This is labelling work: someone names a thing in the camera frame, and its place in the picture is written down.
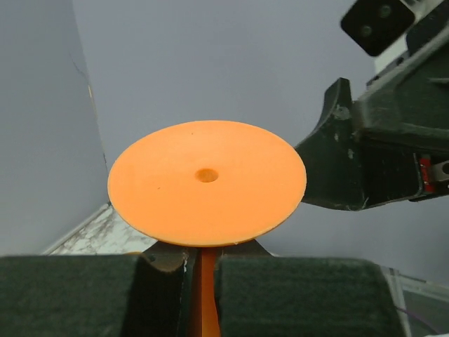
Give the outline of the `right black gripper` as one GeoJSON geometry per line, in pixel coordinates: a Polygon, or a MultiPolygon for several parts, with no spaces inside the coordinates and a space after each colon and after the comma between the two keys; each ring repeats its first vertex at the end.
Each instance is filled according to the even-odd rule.
{"type": "Polygon", "coordinates": [[[448,194],[448,25],[425,41],[413,29],[409,56],[355,103],[339,78],[324,93],[314,130],[296,146],[307,171],[303,201],[362,211],[448,194]]]}

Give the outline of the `orange plastic wine glass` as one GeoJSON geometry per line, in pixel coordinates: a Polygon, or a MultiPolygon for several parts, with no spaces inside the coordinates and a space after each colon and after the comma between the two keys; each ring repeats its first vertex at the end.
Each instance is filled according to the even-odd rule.
{"type": "Polygon", "coordinates": [[[116,212],[138,232],[199,251],[193,336],[219,336],[218,250],[265,234],[301,202],[303,161],[277,135],[236,121],[191,121],[128,147],[109,172],[116,212]]]}

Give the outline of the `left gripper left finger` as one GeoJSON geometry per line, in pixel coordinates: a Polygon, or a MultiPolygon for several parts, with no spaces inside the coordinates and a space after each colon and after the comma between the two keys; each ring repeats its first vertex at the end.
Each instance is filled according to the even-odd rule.
{"type": "Polygon", "coordinates": [[[199,336],[197,252],[5,256],[2,336],[199,336]]]}

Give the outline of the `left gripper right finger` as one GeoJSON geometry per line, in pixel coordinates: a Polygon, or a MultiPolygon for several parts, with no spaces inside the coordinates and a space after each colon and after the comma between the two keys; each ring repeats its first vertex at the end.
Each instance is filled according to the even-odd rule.
{"type": "Polygon", "coordinates": [[[219,249],[222,336],[402,336],[380,266],[363,259],[274,257],[256,241],[219,249]]]}

